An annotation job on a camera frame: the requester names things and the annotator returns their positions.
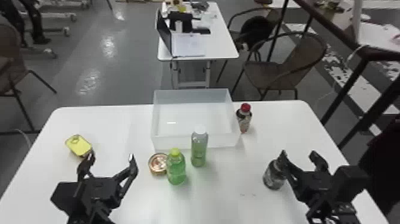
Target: green tea bottle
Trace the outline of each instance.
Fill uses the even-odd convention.
[[[190,160],[195,167],[205,165],[205,153],[207,150],[208,134],[203,126],[197,126],[192,133],[192,156]]]
[[[167,158],[168,181],[173,185],[178,185],[185,181],[185,157],[178,148],[172,148]]]

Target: person's leg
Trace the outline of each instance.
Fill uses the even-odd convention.
[[[0,11],[2,16],[4,16],[18,30],[21,36],[21,46],[26,47],[27,44],[24,38],[25,22],[13,4],[12,0],[1,0]]]
[[[51,40],[50,38],[45,38],[43,35],[43,26],[42,26],[42,15],[35,8],[34,0],[19,0],[25,7],[28,12],[30,21],[32,22],[32,39],[35,44],[46,44]]]

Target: bottle cap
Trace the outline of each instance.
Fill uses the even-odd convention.
[[[172,148],[172,149],[171,149],[171,155],[172,155],[173,157],[177,157],[177,156],[179,155],[179,153],[180,153],[180,151],[179,151],[178,148]]]
[[[243,112],[249,112],[250,111],[250,108],[251,108],[251,106],[250,106],[250,104],[248,104],[248,103],[243,103],[241,106],[240,106],[240,110],[241,111],[243,111]]]
[[[167,173],[167,157],[165,153],[156,153],[150,157],[148,165],[153,175]]]
[[[195,132],[198,135],[204,135],[206,133],[204,125],[197,125],[195,127]]]

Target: metal can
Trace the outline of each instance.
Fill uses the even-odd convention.
[[[149,159],[150,172],[155,176],[161,176],[167,173],[167,157],[165,153],[156,153]]]
[[[262,176],[262,181],[268,188],[278,190],[283,186],[285,180],[285,175],[279,169],[278,161],[272,160]]]

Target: clear plastic bin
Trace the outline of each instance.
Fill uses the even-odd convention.
[[[156,90],[151,138],[156,150],[190,148],[190,135],[203,125],[208,148],[233,147],[240,130],[227,89]]]

